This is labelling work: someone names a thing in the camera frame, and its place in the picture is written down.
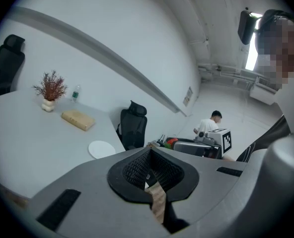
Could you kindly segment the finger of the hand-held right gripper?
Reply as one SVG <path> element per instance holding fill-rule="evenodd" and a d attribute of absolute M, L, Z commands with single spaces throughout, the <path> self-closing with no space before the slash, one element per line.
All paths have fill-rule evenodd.
<path fill-rule="evenodd" d="M 199 157 L 202 157 L 206 151 L 210 151 L 211 149 L 212 146 L 210 145 L 194 142 L 176 141 L 173 145 L 174 151 Z"/>

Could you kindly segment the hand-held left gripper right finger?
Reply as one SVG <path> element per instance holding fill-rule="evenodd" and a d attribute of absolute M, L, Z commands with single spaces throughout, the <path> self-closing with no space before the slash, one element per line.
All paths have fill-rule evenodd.
<path fill-rule="evenodd" d="M 192 165 L 199 174 L 199 182 L 190 196 L 171 204 L 177 218 L 191 226 L 230 226 L 248 201 L 248 165 L 197 157 L 163 147 L 160 150 Z"/>

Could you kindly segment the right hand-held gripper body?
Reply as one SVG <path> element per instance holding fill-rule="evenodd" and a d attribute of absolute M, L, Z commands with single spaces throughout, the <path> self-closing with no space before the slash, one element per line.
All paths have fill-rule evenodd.
<path fill-rule="evenodd" d="M 226 128 L 218 128 L 206 132 L 199 132 L 195 137 L 195 142 L 202 142 L 213 147 L 220 148 L 220 158 L 232 149 L 231 131 Z"/>

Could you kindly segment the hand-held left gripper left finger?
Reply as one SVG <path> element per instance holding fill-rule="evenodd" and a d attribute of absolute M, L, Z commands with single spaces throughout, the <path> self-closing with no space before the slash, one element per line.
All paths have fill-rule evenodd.
<path fill-rule="evenodd" d="M 80 196 L 57 229 L 68 238 L 163 238 L 167 229 L 155 218 L 149 205 L 130 203 L 109 186 L 107 174 L 118 161 L 138 152 L 125 151 L 85 162 L 39 191 L 29 202 L 37 218 L 65 189 Z"/>

